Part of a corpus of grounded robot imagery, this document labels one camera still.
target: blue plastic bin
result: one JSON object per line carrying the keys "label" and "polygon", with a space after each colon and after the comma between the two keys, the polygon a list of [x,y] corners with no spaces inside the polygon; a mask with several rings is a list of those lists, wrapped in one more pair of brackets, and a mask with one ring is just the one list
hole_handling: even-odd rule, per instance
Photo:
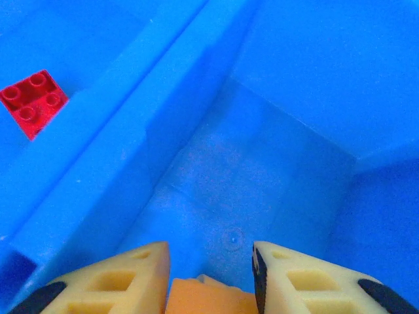
{"label": "blue plastic bin", "polygon": [[[156,240],[170,242],[172,277],[252,291],[262,239],[369,273],[419,307],[418,4],[123,3],[2,13],[3,47],[39,49],[18,75],[4,61],[2,86],[47,68],[71,101],[32,143],[1,113],[0,306]],[[70,47],[49,57],[56,35],[23,40],[47,15]],[[86,50],[71,48],[73,22],[95,38]]]}

